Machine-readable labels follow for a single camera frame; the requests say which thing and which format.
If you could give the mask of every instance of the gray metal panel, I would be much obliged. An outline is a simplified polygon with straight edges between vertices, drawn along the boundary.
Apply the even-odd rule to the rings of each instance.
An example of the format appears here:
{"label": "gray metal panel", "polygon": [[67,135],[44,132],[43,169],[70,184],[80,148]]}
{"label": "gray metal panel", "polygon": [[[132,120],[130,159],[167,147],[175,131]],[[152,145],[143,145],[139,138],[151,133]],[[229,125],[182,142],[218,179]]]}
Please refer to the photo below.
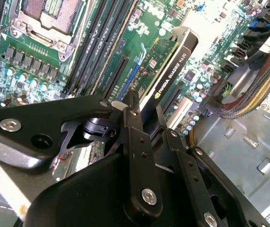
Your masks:
{"label": "gray metal panel", "polygon": [[[264,114],[260,109],[233,121],[212,116],[195,127],[198,146],[213,153],[214,162],[259,212],[270,206],[270,169],[264,175],[257,169],[270,160],[270,120]],[[235,133],[228,139],[225,132],[230,127]],[[249,145],[245,135],[259,145]]]}

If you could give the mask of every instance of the yellow wire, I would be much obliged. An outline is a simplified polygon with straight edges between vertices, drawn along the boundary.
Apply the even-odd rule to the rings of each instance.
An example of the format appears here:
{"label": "yellow wire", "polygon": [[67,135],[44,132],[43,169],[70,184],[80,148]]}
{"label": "yellow wire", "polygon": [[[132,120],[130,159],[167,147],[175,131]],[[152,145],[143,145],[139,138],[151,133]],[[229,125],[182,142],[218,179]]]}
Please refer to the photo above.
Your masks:
{"label": "yellow wire", "polygon": [[254,108],[259,103],[259,101],[266,95],[266,93],[268,91],[267,88],[269,88],[269,87],[270,87],[270,78],[264,83],[264,85],[258,91],[256,96],[249,102],[249,104],[244,109],[239,111],[237,113],[237,115],[241,115],[241,114],[251,110],[252,107]]}

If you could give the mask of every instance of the silver screw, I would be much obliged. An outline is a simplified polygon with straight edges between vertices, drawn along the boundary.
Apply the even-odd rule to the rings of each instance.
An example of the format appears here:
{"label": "silver screw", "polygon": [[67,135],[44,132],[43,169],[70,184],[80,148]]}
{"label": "silver screw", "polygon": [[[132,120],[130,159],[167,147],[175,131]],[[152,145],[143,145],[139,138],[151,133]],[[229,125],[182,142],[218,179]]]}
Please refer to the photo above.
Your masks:
{"label": "silver screw", "polygon": [[134,115],[134,116],[137,115],[137,113],[136,113],[134,110],[130,110],[130,113],[131,113],[132,115]]}
{"label": "silver screw", "polygon": [[215,218],[209,212],[204,213],[203,217],[205,218],[206,222],[210,227],[217,227],[217,222]]}
{"label": "silver screw", "polygon": [[149,188],[143,189],[141,191],[141,196],[143,200],[151,206],[154,206],[157,203],[157,198],[156,198],[155,193]]}
{"label": "silver screw", "polygon": [[57,44],[56,44],[57,48],[60,50],[60,51],[64,51],[65,48],[66,48],[66,44],[64,44],[63,42],[61,41],[58,41]]}
{"label": "silver screw", "polygon": [[4,119],[0,122],[0,127],[4,131],[15,132],[21,129],[21,123],[16,119]]}
{"label": "silver screw", "polygon": [[26,24],[25,23],[23,23],[23,22],[21,22],[20,20],[17,20],[16,22],[15,22],[15,26],[17,27],[17,28],[23,28],[24,26],[25,26]]}
{"label": "silver screw", "polygon": [[199,155],[203,155],[203,153],[202,153],[202,151],[201,151],[201,150],[199,150],[199,149],[195,149],[195,151],[197,152],[197,154],[199,154]]}
{"label": "silver screw", "polygon": [[62,54],[62,55],[60,55],[60,60],[65,60],[65,56]]}
{"label": "silver screw", "polygon": [[108,104],[105,101],[100,101],[100,105],[102,105],[104,107],[108,107]]}
{"label": "silver screw", "polygon": [[174,132],[174,131],[171,131],[171,134],[172,134],[172,136],[174,136],[174,137],[177,137],[177,136],[178,136],[177,133]]}
{"label": "silver screw", "polygon": [[15,31],[15,30],[13,30],[13,31],[12,31],[12,36],[17,36],[17,35],[18,35],[18,32]]}

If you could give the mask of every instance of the sata port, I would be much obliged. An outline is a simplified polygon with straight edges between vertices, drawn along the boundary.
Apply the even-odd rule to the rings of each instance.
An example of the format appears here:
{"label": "sata port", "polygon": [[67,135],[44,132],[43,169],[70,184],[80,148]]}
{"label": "sata port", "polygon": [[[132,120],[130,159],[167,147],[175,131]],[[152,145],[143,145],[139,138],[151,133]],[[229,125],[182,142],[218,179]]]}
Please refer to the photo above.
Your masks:
{"label": "sata port", "polygon": [[257,19],[261,22],[267,22],[270,24],[270,9],[263,9],[257,16]]}
{"label": "sata port", "polygon": [[246,41],[244,38],[241,38],[240,40],[238,40],[237,46],[239,46],[240,48],[244,50],[249,50],[253,47],[252,44],[249,41]]}
{"label": "sata port", "polygon": [[231,53],[238,58],[245,58],[246,52],[245,50],[239,48],[239,47],[232,47]]}
{"label": "sata port", "polygon": [[232,73],[234,72],[236,66],[227,61],[226,63],[222,64],[220,68],[225,72]]}

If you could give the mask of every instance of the black metal arm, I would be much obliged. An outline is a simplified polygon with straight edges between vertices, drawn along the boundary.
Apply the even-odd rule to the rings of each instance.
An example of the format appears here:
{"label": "black metal arm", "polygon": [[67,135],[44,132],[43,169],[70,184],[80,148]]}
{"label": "black metal arm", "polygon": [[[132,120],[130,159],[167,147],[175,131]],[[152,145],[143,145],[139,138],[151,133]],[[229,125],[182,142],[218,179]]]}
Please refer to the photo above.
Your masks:
{"label": "black metal arm", "polygon": [[186,150],[158,106],[138,94],[117,109],[100,96],[0,109],[0,162],[39,174],[92,141],[104,158],[44,190],[24,227],[270,227],[200,148]]}

